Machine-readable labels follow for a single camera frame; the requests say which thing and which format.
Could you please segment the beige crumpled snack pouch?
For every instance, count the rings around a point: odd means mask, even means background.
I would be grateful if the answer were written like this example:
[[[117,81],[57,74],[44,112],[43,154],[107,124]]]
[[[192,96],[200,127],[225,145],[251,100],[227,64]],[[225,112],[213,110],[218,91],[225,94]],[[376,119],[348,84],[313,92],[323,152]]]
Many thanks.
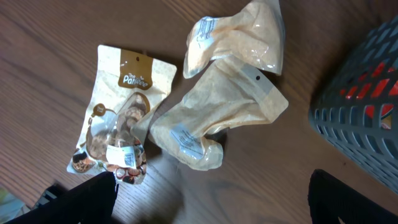
[[[203,17],[187,37],[183,75],[194,77],[211,60],[234,56],[282,74],[285,27],[278,0],[252,0],[229,17]]]

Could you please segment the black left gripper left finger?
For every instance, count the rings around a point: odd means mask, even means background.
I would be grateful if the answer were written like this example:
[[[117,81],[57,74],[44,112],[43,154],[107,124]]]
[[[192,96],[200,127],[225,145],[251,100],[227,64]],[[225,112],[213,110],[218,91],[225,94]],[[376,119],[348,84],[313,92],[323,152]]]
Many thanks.
[[[29,212],[9,223],[112,223],[118,188],[112,172],[102,172],[68,191],[54,184],[43,192]]]

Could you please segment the orange tan cracker package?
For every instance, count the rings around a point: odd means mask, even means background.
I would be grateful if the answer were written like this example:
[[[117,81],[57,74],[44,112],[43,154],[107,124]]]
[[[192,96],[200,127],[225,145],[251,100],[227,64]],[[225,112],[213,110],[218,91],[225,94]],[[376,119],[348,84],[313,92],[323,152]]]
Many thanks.
[[[376,69],[372,72],[371,78],[378,77],[384,70],[386,66],[387,60],[381,62]],[[389,83],[389,79],[383,79],[378,81],[375,89],[370,94],[370,98],[377,98],[384,91],[385,87]],[[360,90],[358,90],[358,86],[352,86],[351,88],[341,89],[339,92],[340,96],[343,96],[347,100],[352,99],[355,96],[356,100],[362,100],[365,96],[369,94],[369,90],[371,89],[371,83],[365,83]],[[389,96],[397,96],[397,82],[395,82],[394,86],[389,90]],[[381,107],[381,128],[382,129],[391,129],[392,127],[392,110],[394,106],[392,104],[386,104]],[[369,105],[365,106],[364,109],[364,125],[365,127],[371,128],[373,126],[373,119],[375,118],[375,106]]]

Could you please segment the white brown Pancee snack bag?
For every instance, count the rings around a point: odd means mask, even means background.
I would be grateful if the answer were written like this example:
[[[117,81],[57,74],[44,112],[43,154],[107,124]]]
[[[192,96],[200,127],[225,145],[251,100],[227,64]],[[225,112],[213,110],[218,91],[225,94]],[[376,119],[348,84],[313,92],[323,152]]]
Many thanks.
[[[144,141],[150,121],[172,89],[175,65],[137,52],[98,46],[91,101],[67,171],[141,184],[147,173]]]

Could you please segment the beige pouch with hang hole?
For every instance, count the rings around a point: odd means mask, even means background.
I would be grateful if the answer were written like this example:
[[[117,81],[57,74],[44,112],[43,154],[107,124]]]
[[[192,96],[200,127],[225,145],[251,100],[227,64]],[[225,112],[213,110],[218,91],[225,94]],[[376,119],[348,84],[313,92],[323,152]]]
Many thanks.
[[[236,57],[215,60],[181,102],[152,124],[149,139],[181,163],[221,166],[223,147],[208,139],[227,128],[273,123],[289,105],[256,67]]]

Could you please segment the grey plastic lattice basket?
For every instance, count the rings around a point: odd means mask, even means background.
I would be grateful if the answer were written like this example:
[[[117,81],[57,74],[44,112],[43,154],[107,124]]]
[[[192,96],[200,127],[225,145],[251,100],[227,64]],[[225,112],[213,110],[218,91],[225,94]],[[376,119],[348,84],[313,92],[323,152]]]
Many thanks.
[[[312,128],[397,192],[397,19],[371,30],[310,105]]]

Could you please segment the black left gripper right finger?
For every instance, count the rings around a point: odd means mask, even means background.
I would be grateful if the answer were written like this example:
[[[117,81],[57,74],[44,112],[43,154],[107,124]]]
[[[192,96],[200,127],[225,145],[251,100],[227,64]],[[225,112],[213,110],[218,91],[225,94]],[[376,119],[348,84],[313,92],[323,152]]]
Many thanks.
[[[397,215],[322,169],[311,175],[308,205],[313,224],[397,223]]]

